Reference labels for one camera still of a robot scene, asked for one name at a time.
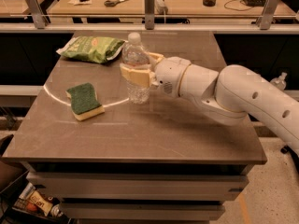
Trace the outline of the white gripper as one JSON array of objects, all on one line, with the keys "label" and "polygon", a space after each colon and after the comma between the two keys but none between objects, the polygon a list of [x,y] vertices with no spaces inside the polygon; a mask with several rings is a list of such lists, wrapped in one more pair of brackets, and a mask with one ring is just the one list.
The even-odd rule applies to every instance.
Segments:
[{"label": "white gripper", "polygon": [[[148,56],[151,65],[133,66],[121,63],[121,75],[127,81],[144,88],[149,88],[156,77],[162,93],[178,98],[180,81],[186,69],[192,63],[179,57],[165,58],[163,54],[155,52],[149,52]],[[151,67],[155,67],[155,73],[151,70]]]}]

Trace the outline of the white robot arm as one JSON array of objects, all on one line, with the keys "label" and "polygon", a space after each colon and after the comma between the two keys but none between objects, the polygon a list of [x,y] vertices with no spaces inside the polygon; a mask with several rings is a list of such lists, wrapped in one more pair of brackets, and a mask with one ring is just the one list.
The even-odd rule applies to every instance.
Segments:
[{"label": "white robot arm", "polygon": [[156,85],[165,95],[188,100],[224,125],[252,115],[299,155],[299,102],[244,66],[228,65],[217,72],[153,54],[149,64],[122,63],[121,74],[138,86]]}]

